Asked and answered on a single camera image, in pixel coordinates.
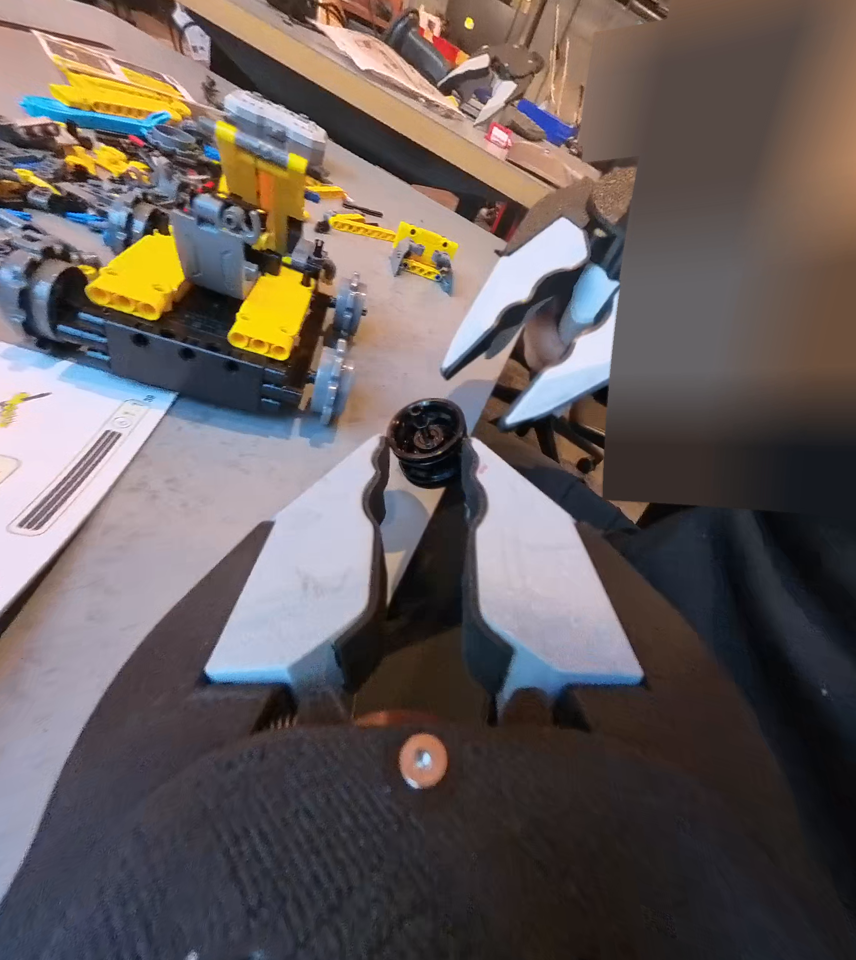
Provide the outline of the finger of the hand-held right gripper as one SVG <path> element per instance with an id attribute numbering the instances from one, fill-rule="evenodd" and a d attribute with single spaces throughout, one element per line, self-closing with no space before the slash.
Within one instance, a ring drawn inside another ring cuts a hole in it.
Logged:
<path id="1" fill-rule="evenodd" d="M 566 217 L 502 255 L 458 327 L 441 376 L 452 379 L 474 361 L 509 347 L 534 308 L 570 297 L 589 258 L 586 230 Z"/>
<path id="2" fill-rule="evenodd" d="M 562 360 L 540 372 L 498 422 L 512 431 L 556 414 L 609 383 L 619 298 L 603 320 L 581 333 Z"/>

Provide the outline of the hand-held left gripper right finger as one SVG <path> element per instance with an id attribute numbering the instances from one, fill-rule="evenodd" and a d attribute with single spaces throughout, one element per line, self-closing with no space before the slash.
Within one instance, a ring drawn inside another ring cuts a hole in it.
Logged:
<path id="1" fill-rule="evenodd" d="M 645 678 L 577 522 L 482 441 L 461 452 L 463 650 L 491 697 Z"/>

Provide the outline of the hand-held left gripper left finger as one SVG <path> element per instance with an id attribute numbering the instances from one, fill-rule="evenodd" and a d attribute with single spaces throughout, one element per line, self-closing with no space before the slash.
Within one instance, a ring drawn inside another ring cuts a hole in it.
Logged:
<path id="1" fill-rule="evenodd" d="M 386 589 L 389 456 L 374 435 L 280 510 L 204 674 L 213 684 L 348 688 L 373 668 L 364 633 Z"/>

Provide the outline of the black toy wheel rim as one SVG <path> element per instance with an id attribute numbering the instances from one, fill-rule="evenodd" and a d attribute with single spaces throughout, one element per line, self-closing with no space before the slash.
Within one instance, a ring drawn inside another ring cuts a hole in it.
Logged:
<path id="1" fill-rule="evenodd" d="M 464 414 L 446 398 L 423 398 L 398 411 L 386 429 L 387 444 L 402 474 L 420 489 L 456 482 L 467 436 Z"/>

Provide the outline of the grey desk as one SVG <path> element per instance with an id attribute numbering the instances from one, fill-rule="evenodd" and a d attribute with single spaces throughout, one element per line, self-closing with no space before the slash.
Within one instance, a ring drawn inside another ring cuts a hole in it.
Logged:
<path id="1" fill-rule="evenodd" d="M 459 244 L 455 294 L 386 268 L 372 242 L 328 241 L 369 307 L 357 380 L 336 428 L 179 399 L 86 524 L 0 620 L 0 900 L 112 679 L 163 616 L 258 522 L 271 519 L 407 402 L 451 396 L 472 426 L 505 358 L 445 381 L 439 364 L 502 242 L 337 143 L 332 180 L 387 221 Z"/>

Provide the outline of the person's right hand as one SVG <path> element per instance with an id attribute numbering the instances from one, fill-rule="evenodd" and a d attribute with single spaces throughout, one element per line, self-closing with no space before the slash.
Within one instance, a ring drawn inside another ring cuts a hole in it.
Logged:
<path id="1" fill-rule="evenodd" d="M 569 346 L 559 332 L 560 313 L 553 301 L 546 301 L 530 312 L 521 336 L 524 364 L 534 377 L 560 363 Z"/>

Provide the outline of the black office chair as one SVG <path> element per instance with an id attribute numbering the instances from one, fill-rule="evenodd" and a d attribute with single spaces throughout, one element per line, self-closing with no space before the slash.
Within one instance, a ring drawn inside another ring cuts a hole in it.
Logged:
<path id="1" fill-rule="evenodd" d="M 523 388 L 533 378 L 525 351 L 517 342 L 509 354 L 505 369 L 493 388 L 492 396 L 500 407 L 493 420 L 497 423 L 520 398 Z M 598 469 L 604 458 L 603 430 L 571 422 L 563 412 L 548 414 L 541 419 L 511 428 L 520 439 L 532 435 L 540 452 L 555 463 L 572 466 L 578 474 L 587 476 Z"/>

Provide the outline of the blue plastic bin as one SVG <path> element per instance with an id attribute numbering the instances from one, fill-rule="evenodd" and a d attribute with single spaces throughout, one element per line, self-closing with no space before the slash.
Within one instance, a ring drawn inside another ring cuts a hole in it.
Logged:
<path id="1" fill-rule="evenodd" d="M 554 146 L 563 146 L 577 140 L 579 127 L 562 121 L 559 117 L 538 106 L 535 102 L 522 98 L 515 104 L 519 114 L 524 115 L 545 134 L 548 142 Z"/>

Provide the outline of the small yellow grey toy subassembly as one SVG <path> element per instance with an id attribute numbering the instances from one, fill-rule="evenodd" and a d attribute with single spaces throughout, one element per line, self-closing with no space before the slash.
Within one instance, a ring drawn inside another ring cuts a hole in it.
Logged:
<path id="1" fill-rule="evenodd" d="M 406 272 L 433 282 L 448 296 L 454 294 L 453 260 L 458 242 L 409 222 L 399 222 L 392 241 L 389 267 L 393 276 Z"/>

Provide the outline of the black white device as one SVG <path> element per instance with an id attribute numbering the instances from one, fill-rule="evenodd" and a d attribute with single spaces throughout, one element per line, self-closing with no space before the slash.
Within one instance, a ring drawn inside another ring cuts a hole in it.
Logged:
<path id="1" fill-rule="evenodd" d="M 436 88 L 445 96 L 455 96 L 460 103 L 487 89 L 487 100 L 473 121 L 475 127 L 485 126 L 524 96 L 544 66 L 541 54 L 519 44 L 485 45 L 450 70 Z"/>

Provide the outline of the short yellow toy beam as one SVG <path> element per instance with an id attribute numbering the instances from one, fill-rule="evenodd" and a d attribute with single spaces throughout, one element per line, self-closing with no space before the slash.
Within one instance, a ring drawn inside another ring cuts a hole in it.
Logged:
<path id="1" fill-rule="evenodd" d="M 350 234 L 379 242 L 394 244 L 397 230 L 381 226 L 378 222 L 369 222 L 360 213 L 327 213 L 324 225 L 332 232 Z"/>

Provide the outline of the loose printed papers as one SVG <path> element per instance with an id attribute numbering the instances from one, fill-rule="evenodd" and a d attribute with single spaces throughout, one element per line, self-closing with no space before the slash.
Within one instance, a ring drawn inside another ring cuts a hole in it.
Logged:
<path id="1" fill-rule="evenodd" d="M 383 87 L 394 90 L 437 114 L 451 118 L 460 116 L 454 97 L 442 94 L 435 84 L 418 73 L 386 43 L 367 33 L 343 27 L 320 24 L 318 29 L 335 45 L 340 54 Z"/>

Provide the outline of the yellow black toy vehicle model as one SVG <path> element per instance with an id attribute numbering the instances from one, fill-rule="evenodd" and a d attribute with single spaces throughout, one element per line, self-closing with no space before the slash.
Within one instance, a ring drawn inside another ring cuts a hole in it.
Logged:
<path id="1" fill-rule="evenodd" d="M 325 131 L 236 89 L 146 145 L 148 186 L 101 209 L 113 258 L 29 228 L 0 259 L 5 317 L 59 358 L 244 412 L 307 404 L 333 424 L 368 297 L 305 233 Z"/>

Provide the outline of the toy instruction booklet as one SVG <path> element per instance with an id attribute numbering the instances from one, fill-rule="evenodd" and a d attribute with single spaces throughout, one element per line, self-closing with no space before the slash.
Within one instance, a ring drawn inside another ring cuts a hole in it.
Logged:
<path id="1" fill-rule="evenodd" d="M 0 618 L 98 507 L 176 398 L 0 342 Z"/>

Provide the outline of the background work table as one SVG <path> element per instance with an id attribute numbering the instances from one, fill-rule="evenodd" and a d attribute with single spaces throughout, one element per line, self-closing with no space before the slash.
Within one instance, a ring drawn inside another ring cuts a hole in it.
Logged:
<path id="1" fill-rule="evenodd" d="M 272 6 L 182 5 L 210 36 L 218 77 L 308 115 L 338 146 L 410 186 L 454 195 L 456 212 L 466 219 L 505 202 L 496 236 L 507 238 L 527 210 L 554 191 L 553 184 L 488 152 L 482 131 L 367 78 L 322 33 Z"/>

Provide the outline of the long yellow toy panels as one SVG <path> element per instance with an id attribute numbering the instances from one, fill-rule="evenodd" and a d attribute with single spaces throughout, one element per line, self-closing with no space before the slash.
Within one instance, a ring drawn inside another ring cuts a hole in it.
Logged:
<path id="1" fill-rule="evenodd" d="M 66 107 L 131 119 L 168 113 L 174 122 L 181 122 L 193 116 L 187 97 L 164 81 L 136 71 L 111 76 L 105 69 L 58 55 L 53 62 L 65 81 L 53 83 L 51 95 Z"/>

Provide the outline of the long blue toy beam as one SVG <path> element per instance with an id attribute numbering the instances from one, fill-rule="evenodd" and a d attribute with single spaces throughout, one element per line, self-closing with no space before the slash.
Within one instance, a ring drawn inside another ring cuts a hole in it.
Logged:
<path id="1" fill-rule="evenodd" d="M 53 97 L 26 95 L 19 105 L 33 118 L 47 118 L 63 124 L 74 124 L 81 129 L 98 131 L 118 137 L 134 136 L 146 139 L 147 134 L 159 126 L 173 122 L 168 111 L 152 112 L 146 117 L 130 117 L 66 105 Z"/>

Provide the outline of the printed paper sheet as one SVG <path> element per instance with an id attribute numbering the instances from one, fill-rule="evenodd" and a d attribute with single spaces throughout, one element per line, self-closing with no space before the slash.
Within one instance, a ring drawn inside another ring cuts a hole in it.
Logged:
<path id="1" fill-rule="evenodd" d="M 151 90 L 190 102 L 194 98 L 176 79 L 161 71 L 141 66 L 89 44 L 40 30 L 31 33 L 56 67 L 67 77 L 86 76 Z"/>

